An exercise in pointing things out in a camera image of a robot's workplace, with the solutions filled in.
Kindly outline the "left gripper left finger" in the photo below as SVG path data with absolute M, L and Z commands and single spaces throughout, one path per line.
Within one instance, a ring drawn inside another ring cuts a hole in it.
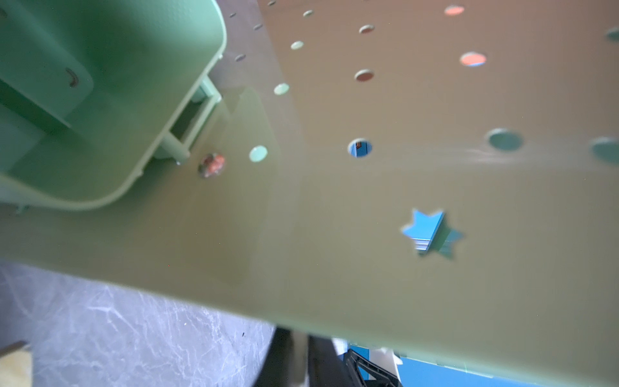
M 306 376 L 306 333 L 278 327 L 274 332 L 264 364 L 253 386 L 305 386 Z

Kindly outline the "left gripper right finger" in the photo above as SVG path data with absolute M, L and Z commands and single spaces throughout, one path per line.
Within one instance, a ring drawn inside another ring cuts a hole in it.
M 329 339 L 310 336 L 308 341 L 308 377 L 310 387 L 357 386 L 358 370 L 353 358 L 341 360 Z

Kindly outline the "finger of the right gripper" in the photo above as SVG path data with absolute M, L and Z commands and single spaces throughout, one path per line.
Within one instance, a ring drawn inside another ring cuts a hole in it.
M 343 363 L 351 377 L 351 385 L 354 387 L 403 387 L 395 374 L 363 358 L 352 349 L 343 355 Z M 363 379 L 361 369 L 373 379 Z

